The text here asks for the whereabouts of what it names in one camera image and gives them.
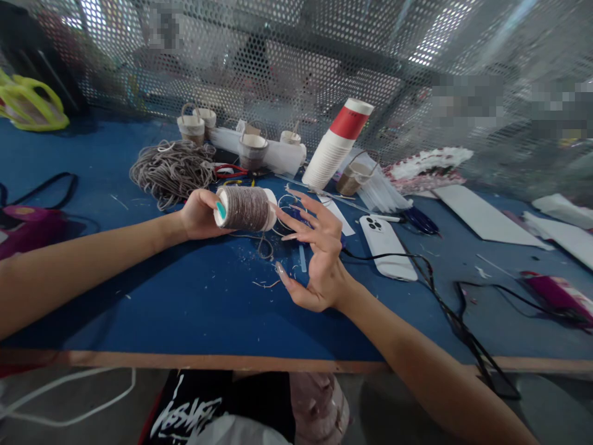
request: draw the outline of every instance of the blue tabletop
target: blue tabletop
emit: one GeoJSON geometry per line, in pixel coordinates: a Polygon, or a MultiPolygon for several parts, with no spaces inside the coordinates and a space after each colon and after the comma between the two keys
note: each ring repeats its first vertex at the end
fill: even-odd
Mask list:
{"type": "MultiPolygon", "coordinates": [[[[155,201],[130,181],[128,170],[142,147],[163,138],[178,138],[175,124],[94,111],[92,118],[74,120],[69,129],[56,133],[19,131],[1,119],[0,134],[0,181],[12,197],[62,171],[79,175],[78,190],[64,208],[72,220],[71,236],[161,215],[155,201]]],[[[258,185],[278,196],[285,182],[271,177],[258,185]]],[[[63,183],[56,184],[29,204],[51,206],[64,188],[63,183]]],[[[525,203],[481,196],[501,210],[533,211],[525,203]]],[[[531,270],[561,276],[585,294],[591,293],[591,272],[563,251],[482,241],[441,201],[416,198],[415,202],[440,227],[442,238],[398,224],[394,224],[395,231],[413,253],[430,259],[437,287],[453,308],[458,299],[452,282],[457,280],[496,282],[532,299],[515,280],[476,257],[477,253],[510,273],[531,270]],[[493,278],[483,280],[476,266],[493,278]]],[[[360,225],[355,223],[363,213],[337,205],[356,231],[347,239],[348,249],[355,255],[370,255],[360,225]]],[[[271,232],[268,237],[274,244],[274,257],[293,270],[298,261],[294,244],[280,242],[271,232]]],[[[396,314],[461,362],[474,363],[421,281],[385,278],[372,261],[345,258],[343,262],[396,314]]],[[[299,268],[293,272],[306,283],[299,268]]],[[[263,289],[252,283],[276,280],[273,264],[259,258],[254,240],[222,237],[188,242],[112,278],[1,344],[29,349],[382,360],[358,329],[336,311],[311,313],[293,304],[283,286],[263,289]]],[[[492,355],[593,359],[593,341],[584,332],[552,321],[495,289],[468,291],[477,304],[468,306],[466,323],[492,355]]]]}

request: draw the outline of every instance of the wooden table edge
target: wooden table edge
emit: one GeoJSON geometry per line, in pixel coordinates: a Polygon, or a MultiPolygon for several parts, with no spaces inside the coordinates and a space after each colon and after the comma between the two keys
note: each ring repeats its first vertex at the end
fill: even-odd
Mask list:
{"type": "MultiPolygon", "coordinates": [[[[509,372],[593,373],[593,360],[495,357],[509,372]]],[[[138,354],[84,350],[0,349],[0,365],[68,365],[80,367],[134,367],[165,369],[210,369],[241,371],[292,371],[332,373],[389,372],[385,362],[310,360],[241,355],[138,354]]],[[[465,365],[478,374],[475,365],[465,365]]]]}

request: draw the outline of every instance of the black cable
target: black cable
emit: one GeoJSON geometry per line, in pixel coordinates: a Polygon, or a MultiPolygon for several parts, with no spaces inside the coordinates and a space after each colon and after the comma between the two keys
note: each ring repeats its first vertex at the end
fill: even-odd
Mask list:
{"type": "Polygon", "coordinates": [[[462,284],[466,284],[467,286],[474,286],[474,287],[494,287],[498,290],[504,290],[506,293],[514,296],[516,299],[522,301],[523,303],[525,303],[528,306],[531,306],[532,308],[535,308],[537,310],[540,310],[541,312],[548,314],[552,317],[556,317],[559,318],[563,321],[567,321],[569,323],[573,323],[576,325],[579,324],[586,324],[589,322],[589,320],[587,320],[587,318],[583,317],[581,314],[575,312],[575,311],[562,311],[562,310],[548,310],[544,307],[541,307],[539,305],[536,305],[535,303],[530,302],[529,300],[526,300],[525,298],[523,298],[522,296],[520,296],[519,294],[517,294],[516,292],[513,292],[512,290],[501,286],[500,284],[478,284],[478,283],[472,283],[472,282],[468,282],[468,281],[456,281],[455,282],[458,292],[463,293],[463,289],[461,288],[462,284]]]}
{"type": "Polygon", "coordinates": [[[453,332],[455,333],[455,336],[457,338],[459,338],[459,340],[465,346],[467,346],[469,351],[472,353],[472,355],[476,359],[477,367],[480,370],[480,374],[486,381],[486,385],[488,385],[488,387],[492,390],[492,392],[494,392],[494,394],[496,394],[497,396],[499,396],[503,399],[521,400],[521,394],[519,393],[519,391],[517,390],[517,388],[515,387],[513,382],[511,382],[511,380],[508,378],[508,376],[505,374],[505,372],[500,368],[498,363],[496,363],[494,358],[490,355],[490,353],[488,353],[486,348],[478,341],[478,339],[476,339],[474,334],[469,330],[469,328],[463,321],[463,314],[467,308],[467,301],[465,300],[465,297],[463,295],[463,290],[461,290],[461,293],[460,293],[461,309],[460,309],[460,313],[457,314],[443,301],[443,299],[440,297],[439,293],[437,292],[436,286],[434,284],[434,270],[432,268],[430,261],[428,261],[427,258],[425,258],[422,255],[415,255],[412,253],[383,253],[381,255],[361,257],[361,256],[353,255],[346,248],[342,249],[342,252],[352,258],[356,258],[357,260],[376,260],[378,258],[384,258],[386,256],[405,256],[407,258],[411,258],[412,262],[417,267],[418,271],[420,272],[420,274],[422,275],[424,280],[428,283],[429,288],[430,288],[432,294],[434,295],[434,297],[437,299],[441,309],[443,310],[443,312],[445,312],[445,315],[447,316],[447,320],[451,324],[451,326],[453,328],[453,332]],[[416,258],[422,258],[424,260],[424,262],[426,263],[427,269],[428,269],[428,276],[425,274],[424,270],[418,265],[416,258]],[[506,384],[511,388],[511,390],[513,391],[513,394],[504,394],[504,393],[498,392],[498,390],[495,387],[494,381],[492,380],[492,377],[491,377],[490,373],[488,372],[486,363],[484,362],[482,355],[490,363],[492,368],[494,368],[494,370],[506,382],[506,384]]]}
{"type": "Polygon", "coordinates": [[[76,186],[78,184],[78,176],[76,176],[73,173],[63,172],[63,173],[59,173],[55,176],[52,176],[46,182],[41,184],[39,187],[33,189],[31,192],[27,193],[26,195],[20,197],[19,199],[15,200],[11,203],[6,202],[6,201],[8,201],[8,190],[6,190],[6,187],[3,184],[0,184],[0,208],[6,207],[9,205],[20,204],[21,202],[28,200],[32,196],[34,196],[37,193],[41,192],[42,190],[45,190],[46,188],[48,188],[53,183],[59,181],[63,177],[67,177],[67,176],[70,176],[70,185],[68,186],[66,195],[58,204],[54,205],[53,207],[47,207],[47,209],[49,209],[49,210],[59,210],[62,207],[64,207],[66,204],[68,204],[68,202],[72,199],[72,195],[74,194],[74,191],[76,190],[76,186]]]}

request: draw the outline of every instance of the hand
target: hand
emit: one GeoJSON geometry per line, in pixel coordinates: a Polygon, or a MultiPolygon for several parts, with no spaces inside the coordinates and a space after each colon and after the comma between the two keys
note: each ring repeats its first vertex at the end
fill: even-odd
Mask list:
{"type": "Polygon", "coordinates": [[[300,307],[314,312],[321,312],[328,307],[339,310],[342,303],[364,289],[346,271],[339,258],[342,250],[342,223],[319,201],[294,190],[288,192],[301,198],[303,206],[317,216],[315,218],[311,213],[300,209],[301,217],[310,223],[310,228],[275,206],[276,216],[296,232],[282,240],[296,239],[311,244],[313,257],[309,262],[309,284],[305,289],[288,276],[279,262],[276,263],[276,271],[292,300],[300,307]]]}
{"type": "Polygon", "coordinates": [[[199,240],[214,238],[231,233],[232,230],[221,229],[214,222],[213,210],[220,202],[218,196],[209,190],[194,190],[181,210],[181,220],[188,239],[199,240]]]}

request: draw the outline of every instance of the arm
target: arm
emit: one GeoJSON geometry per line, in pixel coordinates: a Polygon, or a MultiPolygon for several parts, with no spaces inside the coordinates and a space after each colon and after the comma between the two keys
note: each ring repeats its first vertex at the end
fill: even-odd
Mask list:
{"type": "Polygon", "coordinates": [[[182,211],[0,261],[0,339],[171,246],[228,233],[214,223],[217,200],[196,190],[182,211]]]}
{"type": "Polygon", "coordinates": [[[537,444],[485,384],[364,287],[346,295],[336,307],[371,340],[426,412],[447,431],[473,444],[537,444]]]}
{"type": "Polygon", "coordinates": [[[537,444],[519,418],[486,385],[348,274],[339,260],[340,222],[321,203],[293,193],[317,214],[314,218],[301,212],[313,226],[311,230],[276,209],[278,217],[296,231],[284,239],[309,242],[314,252],[306,289],[276,264],[293,301],[316,312],[332,306],[351,319],[426,412],[455,436],[473,444],[537,444]]]}

